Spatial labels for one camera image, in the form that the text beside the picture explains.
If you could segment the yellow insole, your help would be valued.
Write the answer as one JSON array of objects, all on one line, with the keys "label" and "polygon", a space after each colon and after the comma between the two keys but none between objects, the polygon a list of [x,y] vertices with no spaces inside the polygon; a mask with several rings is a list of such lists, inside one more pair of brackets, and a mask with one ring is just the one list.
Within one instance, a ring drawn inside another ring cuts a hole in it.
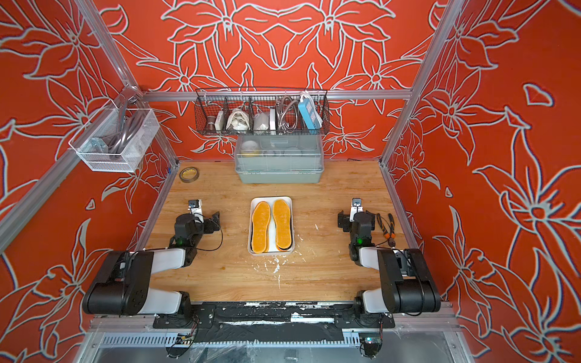
[{"label": "yellow insole", "polygon": [[272,215],[275,221],[275,244],[278,250],[288,250],[292,245],[291,209],[283,199],[273,204]]},{"label": "yellow insole", "polygon": [[252,214],[252,239],[251,248],[256,254],[264,253],[269,248],[269,223],[271,219],[270,205],[259,202]]}]

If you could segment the white storage tray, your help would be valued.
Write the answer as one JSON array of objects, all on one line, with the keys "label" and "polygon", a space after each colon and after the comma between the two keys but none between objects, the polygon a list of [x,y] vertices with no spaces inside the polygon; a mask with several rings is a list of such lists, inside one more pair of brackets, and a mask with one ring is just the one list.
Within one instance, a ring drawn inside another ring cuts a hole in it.
[{"label": "white storage tray", "polygon": [[[292,245],[288,250],[278,250],[277,246],[275,244],[275,232],[276,232],[276,227],[275,227],[275,221],[272,215],[272,210],[273,210],[273,204],[276,200],[278,199],[283,199],[284,201],[286,201],[286,203],[289,205],[290,210],[291,210],[291,233],[292,233]],[[270,219],[270,223],[269,223],[269,248],[267,251],[265,251],[264,253],[260,253],[260,254],[256,254],[252,251],[251,248],[251,239],[252,239],[252,232],[253,232],[253,227],[252,227],[252,214],[253,211],[256,207],[256,205],[261,202],[261,201],[265,201],[270,205],[270,209],[271,209],[271,219]],[[268,197],[268,198],[254,198],[251,201],[251,208],[250,208],[250,222],[249,222],[249,235],[248,235],[248,252],[252,255],[252,256],[285,256],[290,254],[291,252],[294,251],[295,249],[295,237],[294,237],[294,216],[293,216],[293,202],[292,199],[287,197],[287,196],[277,196],[277,197]]]}]

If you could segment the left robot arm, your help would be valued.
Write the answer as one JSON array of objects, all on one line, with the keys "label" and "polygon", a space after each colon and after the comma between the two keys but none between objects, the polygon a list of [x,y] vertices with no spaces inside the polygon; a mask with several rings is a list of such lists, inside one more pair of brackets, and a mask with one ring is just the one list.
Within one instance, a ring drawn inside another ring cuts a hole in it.
[{"label": "left robot arm", "polygon": [[83,311],[96,316],[158,315],[191,319],[189,294],[155,289],[150,286],[151,276],[190,266],[202,237],[221,231],[220,213],[210,218],[200,213],[182,214],[176,218],[174,230],[166,248],[109,252],[83,298]]}]

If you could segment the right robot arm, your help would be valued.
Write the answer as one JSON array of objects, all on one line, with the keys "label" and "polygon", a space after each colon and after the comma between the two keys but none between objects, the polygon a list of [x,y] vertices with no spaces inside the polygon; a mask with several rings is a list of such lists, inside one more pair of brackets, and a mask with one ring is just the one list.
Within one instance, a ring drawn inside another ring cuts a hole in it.
[{"label": "right robot arm", "polygon": [[337,227],[350,235],[350,258],[379,273],[380,287],[358,292],[355,301],[366,314],[419,316],[438,312],[442,298],[419,249],[385,248],[372,242],[377,216],[369,211],[337,215]]}]

